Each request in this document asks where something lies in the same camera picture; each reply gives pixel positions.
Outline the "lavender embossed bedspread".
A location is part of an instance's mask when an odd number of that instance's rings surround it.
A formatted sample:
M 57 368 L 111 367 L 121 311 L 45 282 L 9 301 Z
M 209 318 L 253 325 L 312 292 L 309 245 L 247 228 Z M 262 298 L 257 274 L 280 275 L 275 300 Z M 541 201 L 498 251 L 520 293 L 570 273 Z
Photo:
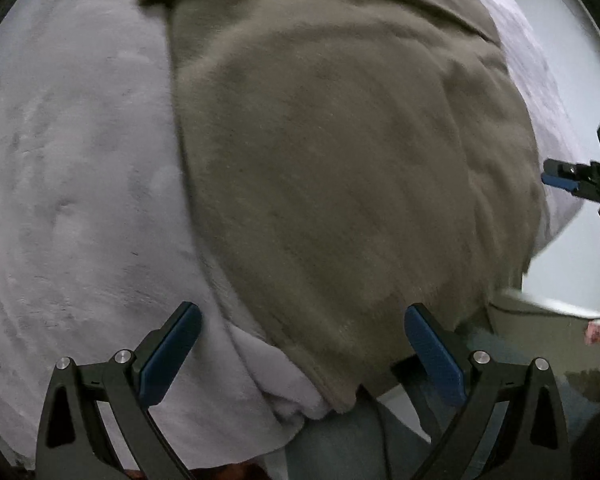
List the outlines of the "lavender embossed bedspread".
M 516 0 L 480 0 L 547 157 L 580 157 Z M 535 257 L 580 210 L 541 185 Z M 202 334 L 157 417 L 197 474 L 272 465 L 335 410 L 223 308 L 193 218 L 168 10 L 140 0 L 16 0 L 0 23 L 0 443 L 35 459 L 50 375 L 140 341 L 183 300 Z

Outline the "beige fleece garment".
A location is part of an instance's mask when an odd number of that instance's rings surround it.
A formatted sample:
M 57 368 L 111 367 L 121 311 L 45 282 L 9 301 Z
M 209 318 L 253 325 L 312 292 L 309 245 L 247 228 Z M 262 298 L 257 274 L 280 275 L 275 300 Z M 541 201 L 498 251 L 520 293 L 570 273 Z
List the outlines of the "beige fleece garment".
M 527 270 L 538 146 L 480 0 L 140 3 L 219 300 L 335 410 L 390 386 L 406 306 L 452 328 Z

